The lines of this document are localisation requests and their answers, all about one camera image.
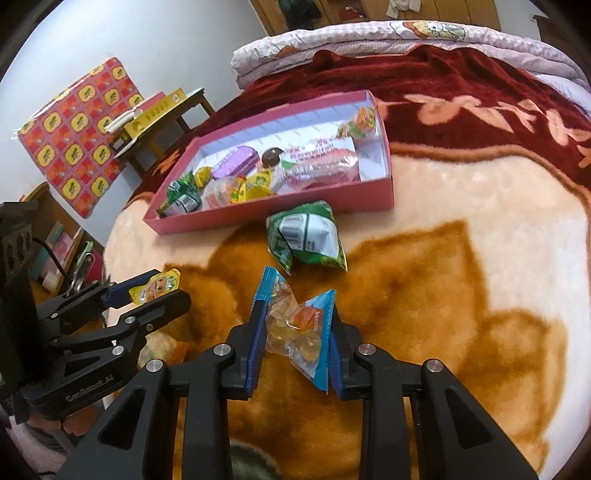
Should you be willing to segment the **metal spring clip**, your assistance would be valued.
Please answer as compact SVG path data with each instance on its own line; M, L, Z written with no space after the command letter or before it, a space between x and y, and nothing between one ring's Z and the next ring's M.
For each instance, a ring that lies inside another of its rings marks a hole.
M92 241L87 241L85 243L80 256L76 260L72 279L65 292L66 296L79 293L86 283L88 274L95 263L93 247L94 243Z

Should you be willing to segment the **purple rectangular candy tin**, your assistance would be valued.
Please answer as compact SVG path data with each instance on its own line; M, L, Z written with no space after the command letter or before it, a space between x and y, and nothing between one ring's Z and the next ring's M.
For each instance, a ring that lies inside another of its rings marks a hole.
M249 146L238 146L226 154L221 161L211 169L211 176L215 180L226 177L245 176L259 162L259 153Z

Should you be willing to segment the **pink drink pouch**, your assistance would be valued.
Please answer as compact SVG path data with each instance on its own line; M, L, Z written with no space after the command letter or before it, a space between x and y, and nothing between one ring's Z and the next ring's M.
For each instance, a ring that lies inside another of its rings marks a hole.
M315 140L283 151L270 187L277 195L360 179L359 156L352 138Z

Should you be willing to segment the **green peas snack bag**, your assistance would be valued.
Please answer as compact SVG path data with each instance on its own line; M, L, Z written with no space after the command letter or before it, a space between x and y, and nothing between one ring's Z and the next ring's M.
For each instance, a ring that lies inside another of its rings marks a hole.
M160 218L197 211L202 206L197 184L191 171L172 181L166 189L164 202L156 210Z

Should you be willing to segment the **white cloth on wardrobe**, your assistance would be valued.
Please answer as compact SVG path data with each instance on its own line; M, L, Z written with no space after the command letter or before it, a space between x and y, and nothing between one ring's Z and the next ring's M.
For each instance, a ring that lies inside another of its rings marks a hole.
M398 19L401 12L418 13L421 10L421 0L389 0L386 15L392 19Z

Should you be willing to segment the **orange green small snack packet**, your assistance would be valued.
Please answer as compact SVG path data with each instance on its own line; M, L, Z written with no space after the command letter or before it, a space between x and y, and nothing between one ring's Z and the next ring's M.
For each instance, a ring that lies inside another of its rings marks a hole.
M338 138L352 138L362 142L373 138L377 130L377 109L373 106L360 108L351 119L343 122L337 131Z

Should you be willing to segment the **chocolate ball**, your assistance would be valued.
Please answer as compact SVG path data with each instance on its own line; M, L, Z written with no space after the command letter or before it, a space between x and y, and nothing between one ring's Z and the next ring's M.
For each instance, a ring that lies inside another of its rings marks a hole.
M263 152L260 157L260 162L264 169L273 169L278 163L280 163L280 155L283 154L283 150L279 147L273 147Z

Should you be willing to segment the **yellow flat box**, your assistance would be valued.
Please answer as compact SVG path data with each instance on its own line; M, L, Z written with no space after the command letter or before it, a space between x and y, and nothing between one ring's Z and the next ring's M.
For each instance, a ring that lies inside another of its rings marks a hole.
M124 131L131 139L137 138L165 114L186 100L186 94L178 88L150 105L140 106L141 113L124 125Z

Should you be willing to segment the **dark green hanging jacket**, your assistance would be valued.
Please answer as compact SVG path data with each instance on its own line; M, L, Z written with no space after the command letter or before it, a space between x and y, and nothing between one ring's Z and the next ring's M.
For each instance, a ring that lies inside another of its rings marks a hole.
M315 20L322 18L322 12L314 0L279 0L280 12L288 30L315 28Z

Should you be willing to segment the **yellow cartoon jelly cup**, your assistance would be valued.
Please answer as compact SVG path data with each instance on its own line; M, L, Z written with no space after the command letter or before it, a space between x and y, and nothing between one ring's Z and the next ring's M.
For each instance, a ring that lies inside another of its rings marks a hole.
M178 289L179 282L180 272L173 268L151 276L144 285L132 287L128 293L132 303L140 306Z

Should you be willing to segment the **orange-ended cracker packet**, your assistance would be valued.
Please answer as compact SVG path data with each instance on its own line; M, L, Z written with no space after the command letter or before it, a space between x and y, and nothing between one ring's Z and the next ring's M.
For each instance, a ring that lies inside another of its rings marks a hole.
M139 353L137 365L143 368L149 361L156 359L164 361L168 366L178 365L185 361L188 350L187 342L154 331L146 336L146 344Z

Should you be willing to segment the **blue-edged gummy candy bag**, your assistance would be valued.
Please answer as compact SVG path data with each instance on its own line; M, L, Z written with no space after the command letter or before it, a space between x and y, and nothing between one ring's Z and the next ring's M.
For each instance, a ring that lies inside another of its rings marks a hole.
M286 357L315 388L327 392L335 291L300 303L280 272L266 267L254 299L266 305L266 350Z

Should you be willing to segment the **pink shallow cardboard tray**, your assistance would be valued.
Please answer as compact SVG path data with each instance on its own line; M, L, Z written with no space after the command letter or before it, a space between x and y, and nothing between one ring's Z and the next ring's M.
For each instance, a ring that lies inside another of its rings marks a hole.
M232 203L214 186L215 199L190 213L160 216L170 183L215 167L245 148L263 155L280 149L271 167L270 195ZM302 203L324 200L335 214L394 207L391 155L378 102L368 90L287 104L190 141L149 204L144 223L159 235L263 220Z

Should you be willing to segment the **clear jelly snack packet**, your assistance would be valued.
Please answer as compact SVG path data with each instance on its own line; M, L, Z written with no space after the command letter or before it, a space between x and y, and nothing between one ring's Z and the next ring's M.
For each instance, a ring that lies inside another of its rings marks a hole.
M202 191L201 199L206 209L217 209L239 201L239 189L243 179L226 177L209 181Z

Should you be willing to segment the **yellow candy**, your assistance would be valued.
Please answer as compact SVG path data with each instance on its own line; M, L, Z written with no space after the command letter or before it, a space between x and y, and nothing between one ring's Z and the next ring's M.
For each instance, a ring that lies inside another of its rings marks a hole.
M237 177L230 191L231 203L243 203L273 196L274 192L270 187L272 179L273 171L270 169L256 171L247 177Z

